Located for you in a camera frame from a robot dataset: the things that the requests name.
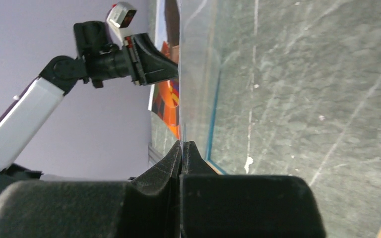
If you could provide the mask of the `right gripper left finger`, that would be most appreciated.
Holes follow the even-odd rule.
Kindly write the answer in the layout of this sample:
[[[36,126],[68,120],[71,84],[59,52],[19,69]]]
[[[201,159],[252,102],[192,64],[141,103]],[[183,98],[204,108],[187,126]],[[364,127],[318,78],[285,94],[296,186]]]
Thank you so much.
[[[21,180],[0,194],[0,238],[178,238],[176,142],[126,181]]]

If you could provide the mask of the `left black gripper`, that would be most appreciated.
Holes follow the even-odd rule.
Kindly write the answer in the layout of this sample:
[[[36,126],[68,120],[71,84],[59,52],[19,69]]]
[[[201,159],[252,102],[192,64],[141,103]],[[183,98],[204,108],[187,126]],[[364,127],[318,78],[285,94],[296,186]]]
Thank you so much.
[[[124,37],[123,44],[133,84],[152,85],[178,78],[178,64],[157,50],[148,34]]]

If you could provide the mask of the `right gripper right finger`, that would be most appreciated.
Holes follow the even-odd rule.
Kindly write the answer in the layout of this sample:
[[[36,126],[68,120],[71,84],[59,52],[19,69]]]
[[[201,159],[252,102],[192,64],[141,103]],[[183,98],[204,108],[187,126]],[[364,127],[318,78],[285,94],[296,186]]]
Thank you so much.
[[[183,144],[184,238],[323,238],[316,199],[300,177],[219,175],[192,141]]]

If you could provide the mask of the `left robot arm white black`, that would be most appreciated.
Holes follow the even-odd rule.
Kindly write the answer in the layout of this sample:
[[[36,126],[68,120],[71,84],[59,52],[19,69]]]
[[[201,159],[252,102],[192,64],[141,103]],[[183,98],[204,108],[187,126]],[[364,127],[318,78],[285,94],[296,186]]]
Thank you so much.
[[[41,177],[15,160],[78,81],[102,88],[105,80],[128,76],[136,85],[178,77],[177,63],[159,52],[146,33],[125,36],[118,46],[104,22],[76,23],[73,31],[77,57],[50,60],[0,117],[0,194],[16,181]]]

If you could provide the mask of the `clear plastic sheet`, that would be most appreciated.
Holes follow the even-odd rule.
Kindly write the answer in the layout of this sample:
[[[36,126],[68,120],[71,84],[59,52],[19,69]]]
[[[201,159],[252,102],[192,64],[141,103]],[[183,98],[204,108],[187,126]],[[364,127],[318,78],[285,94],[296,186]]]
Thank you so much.
[[[220,54],[216,45],[219,0],[180,4],[180,124],[183,142],[193,141],[209,157]]]

